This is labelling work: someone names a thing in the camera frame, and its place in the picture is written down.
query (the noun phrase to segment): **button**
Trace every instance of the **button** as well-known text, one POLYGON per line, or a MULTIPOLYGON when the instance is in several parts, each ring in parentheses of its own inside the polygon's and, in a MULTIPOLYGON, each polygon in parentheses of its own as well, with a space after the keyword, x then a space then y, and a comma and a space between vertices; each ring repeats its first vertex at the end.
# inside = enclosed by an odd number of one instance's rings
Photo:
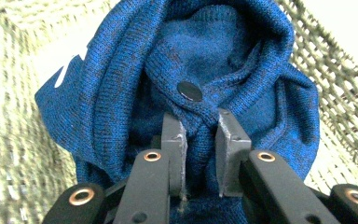
POLYGON ((178 91, 187 100, 200 102, 202 101, 202 91, 193 83, 182 81, 178 84, 178 91))

